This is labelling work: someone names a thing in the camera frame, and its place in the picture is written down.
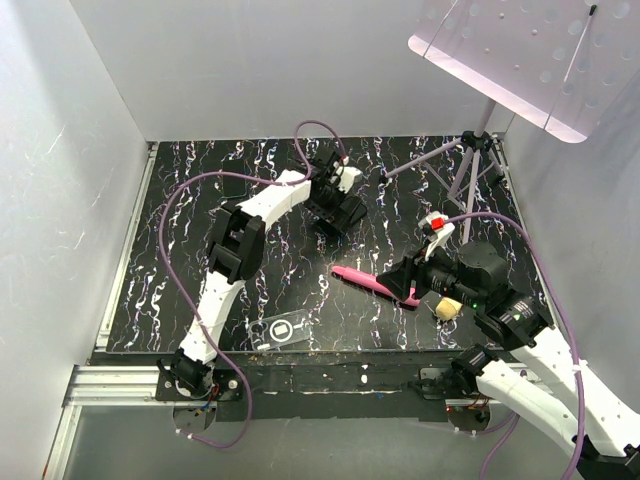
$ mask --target pink brush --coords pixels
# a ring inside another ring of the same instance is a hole
[[[339,275],[343,280],[347,280],[349,282],[355,283],[356,285],[368,288],[369,290],[373,290],[374,292],[382,293],[383,295],[387,295],[388,297],[396,298],[387,287],[380,285],[376,281],[375,275],[361,272],[360,270],[356,270],[355,268],[340,267],[338,265],[331,267],[331,272]],[[409,293],[409,298],[407,298],[406,300],[400,300],[399,298],[397,298],[396,300],[405,305],[409,305],[410,307],[417,307],[418,305],[420,305],[420,300],[413,298],[414,293],[415,288],[412,288]]]

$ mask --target black marbled surface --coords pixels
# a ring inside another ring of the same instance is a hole
[[[458,213],[446,200],[446,190],[424,165],[396,177],[388,186],[377,178],[383,165],[399,166],[448,141],[445,137],[349,138],[344,143],[351,165],[364,172],[355,190],[369,213],[342,238],[327,237],[302,206],[294,208],[268,233],[264,263],[247,282],[231,309],[221,346],[250,350],[246,324],[298,309],[311,312],[311,340],[291,345],[295,350],[425,350],[466,348],[487,339],[466,311],[457,320],[438,325],[432,311],[438,296],[430,294],[414,310],[357,289],[333,278],[333,264],[381,273],[421,242],[417,222],[431,210]],[[330,140],[304,142],[312,154]],[[176,186],[202,172],[218,170],[221,161],[243,158],[247,170],[275,179],[294,158],[291,140],[239,140],[161,143],[140,217],[135,243],[107,351],[171,352],[193,319],[185,301],[169,280],[158,252],[157,231],[165,199]],[[459,148],[432,160],[445,179],[452,180],[462,158]],[[504,182],[489,187],[480,181],[476,210],[492,210],[517,219]],[[251,185],[249,196],[264,186]],[[170,217],[168,246],[173,265],[187,290],[198,298],[203,287],[209,229],[221,202],[221,182],[210,179],[184,192]],[[542,298],[533,262],[522,239],[492,220],[474,220],[471,239],[488,240],[510,264],[516,288]],[[460,245],[460,225],[447,248]]]

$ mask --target metal frame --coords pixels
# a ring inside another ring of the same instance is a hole
[[[484,112],[482,113],[482,117],[480,118],[480,122],[478,123],[478,126],[476,127],[476,129],[473,131],[473,135],[476,138],[484,134],[487,128],[487,124],[489,123],[489,118],[491,118],[491,114],[493,113],[493,110],[495,109],[495,107],[496,107],[495,100],[488,98],[487,103],[484,107]],[[433,157],[436,157],[437,155],[440,155],[441,153],[445,153],[451,150],[452,148],[457,147],[461,143],[462,143],[462,138],[455,138],[451,142],[445,143],[441,147],[436,148],[435,150],[432,150],[416,158],[415,160],[412,160],[398,168],[391,170],[390,172],[386,173],[384,176],[387,179],[391,178],[395,175],[398,175],[399,173],[404,172],[405,170],[408,170],[409,168],[417,165],[418,163],[425,162]],[[447,198],[451,200],[460,210],[466,213],[473,212],[473,203],[475,200],[476,185],[478,184],[478,179],[482,178],[489,170],[491,170],[491,168],[494,168],[498,173],[498,175],[504,174],[504,171],[502,166],[500,165],[500,162],[496,158],[496,155],[493,153],[493,149],[490,149],[488,154],[489,154],[489,159],[491,160],[491,165],[485,168],[482,172],[478,173],[478,168],[480,166],[481,151],[475,150],[474,148],[468,146],[466,151],[464,152],[462,163],[460,164],[460,167],[458,167],[458,171],[456,172],[456,176],[453,179],[453,183],[451,185],[449,185],[445,180],[443,180],[443,178],[440,175],[438,175],[436,170],[431,165],[427,164],[427,169],[447,189]],[[471,179],[469,180],[468,185],[461,188],[460,185],[462,184],[462,180],[465,174],[467,173],[467,170],[469,170],[469,166],[471,166]],[[458,200],[458,197],[467,188],[469,189],[469,193],[467,194],[467,203],[465,206],[462,203],[460,203],[460,201]],[[467,243],[469,241],[470,232],[471,232],[471,219],[469,218],[464,222],[464,232],[462,236],[462,243]]]

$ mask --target red cap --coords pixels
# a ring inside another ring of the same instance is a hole
[[[444,227],[444,218],[438,217],[438,218],[434,218],[431,221],[431,228],[433,228],[434,230],[439,230],[442,227]]]

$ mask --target gray wall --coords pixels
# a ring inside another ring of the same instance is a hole
[[[71,3],[147,140],[452,134],[485,101],[409,50],[423,0]]]
[[[66,0],[0,0],[0,471],[40,478],[146,145]]]
[[[585,142],[563,144],[516,119],[506,148],[581,356],[640,412],[640,76]]]

